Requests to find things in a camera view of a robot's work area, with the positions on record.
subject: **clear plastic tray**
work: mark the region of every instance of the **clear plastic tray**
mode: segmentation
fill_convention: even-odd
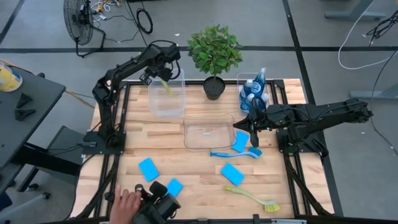
[[[217,151],[229,149],[235,140],[234,118],[230,114],[211,117],[186,117],[184,145],[190,151]]]
[[[180,76],[167,82],[170,92],[156,77],[149,85],[149,110],[160,118],[182,118],[185,111],[185,79],[181,69]]]
[[[249,72],[249,73],[239,73],[236,76],[236,86],[238,87],[239,108],[240,108],[241,103],[242,103],[241,102],[241,98],[239,97],[239,94],[240,94],[241,90],[243,89],[244,83],[246,82],[246,80],[249,80],[249,79],[254,80],[258,74],[259,74],[258,72],[257,73],[256,72]],[[265,85],[263,93],[267,93],[267,85]],[[249,113],[249,111],[246,111],[246,110],[241,110],[241,112],[245,113],[245,114]]]

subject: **black table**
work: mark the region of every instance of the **black table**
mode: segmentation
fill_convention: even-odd
[[[24,164],[71,175],[76,175],[80,168],[79,164],[53,157],[48,150],[27,143],[62,96],[65,86],[19,68],[12,69],[22,77],[23,83],[16,91],[0,91],[0,194],[7,189]],[[23,121],[17,121],[14,110],[22,93],[30,96],[33,101],[21,109],[35,109],[36,112]]]

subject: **blue sponge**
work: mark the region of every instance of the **blue sponge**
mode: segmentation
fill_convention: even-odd
[[[241,131],[238,131],[236,133],[236,137],[234,140],[234,144],[231,146],[232,149],[238,151],[238,152],[243,152],[244,148],[246,147],[246,143],[249,140],[249,135],[245,134]]]
[[[244,175],[230,163],[227,163],[222,168],[221,174],[223,174],[229,181],[232,182],[232,184],[236,186],[239,186],[244,178]]]
[[[182,187],[183,185],[178,180],[173,178],[167,186],[167,193],[173,195],[173,197],[176,197],[182,190]]]
[[[139,168],[144,174],[145,180],[150,182],[159,176],[159,172],[157,171],[155,164],[152,162],[152,159],[147,158],[144,161],[139,163]]]

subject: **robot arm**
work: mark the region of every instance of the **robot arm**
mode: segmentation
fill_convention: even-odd
[[[119,137],[112,120],[112,106],[119,95],[121,81],[146,67],[145,72],[140,76],[140,80],[146,85],[151,83],[150,77],[160,77],[165,82],[175,79],[180,73],[178,62],[176,62],[178,74],[175,77],[172,77],[172,70],[165,64],[177,61],[180,57],[176,44],[159,47],[151,43],[138,57],[131,58],[124,64],[109,69],[105,76],[98,80],[93,88],[93,95],[98,103],[101,117],[98,134],[106,142],[106,147],[112,148],[119,144]]]
[[[270,105],[266,111],[259,109],[259,103],[262,103],[261,99],[253,99],[248,116],[233,125],[250,133],[254,147],[259,146],[257,132],[265,129],[286,128],[288,142],[295,145],[310,134],[341,123],[365,123],[373,115],[366,107],[368,104],[358,99],[321,106]]]

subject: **human hand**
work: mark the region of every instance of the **human hand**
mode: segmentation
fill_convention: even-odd
[[[141,204],[141,192],[131,192],[127,189],[121,194],[120,187],[116,187],[114,202],[111,210],[110,224],[131,224],[132,217],[137,213]]]

